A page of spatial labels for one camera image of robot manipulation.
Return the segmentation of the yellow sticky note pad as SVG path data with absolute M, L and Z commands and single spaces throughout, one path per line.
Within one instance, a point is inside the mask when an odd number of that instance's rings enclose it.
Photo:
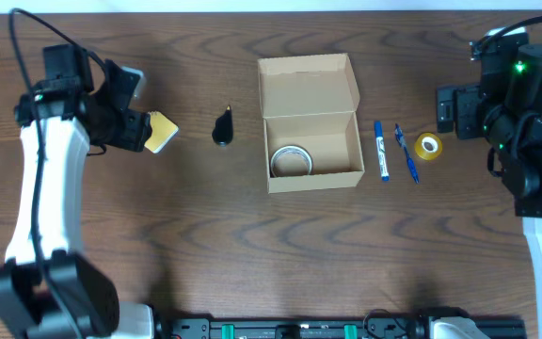
M 152 153 L 159 153 L 179 132 L 179 127 L 162 112 L 151 111 L 149 115 L 151 136 L 146 140 L 145 147 Z

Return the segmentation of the white tape roll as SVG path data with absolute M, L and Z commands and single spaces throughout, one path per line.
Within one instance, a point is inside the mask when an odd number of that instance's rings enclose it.
M 304 148 L 288 145 L 273 153 L 269 168 L 273 177 L 304 176 L 312 174 L 313 162 Z

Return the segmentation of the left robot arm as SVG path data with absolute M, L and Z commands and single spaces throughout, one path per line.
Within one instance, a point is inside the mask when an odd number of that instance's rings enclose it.
M 156 338 L 145 304 L 120 301 L 115 285 L 83 253 L 82 180 L 94 146 L 140 152 L 151 118 L 131 109 L 144 74 L 102 62 L 72 44 L 43 51 L 45 76 L 22 95 L 24 174 L 15 231 L 0 266 L 0 319 L 17 338 Z

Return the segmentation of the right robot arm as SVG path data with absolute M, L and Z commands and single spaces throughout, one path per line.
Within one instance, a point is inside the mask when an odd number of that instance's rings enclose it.
M 471 44 L 477 83 L 437 90 L 437 129 L 483 138 L 487 169 L 514 197 L 529 246 L 542 337 L 542 44 L 524 27 L 496 28 Z

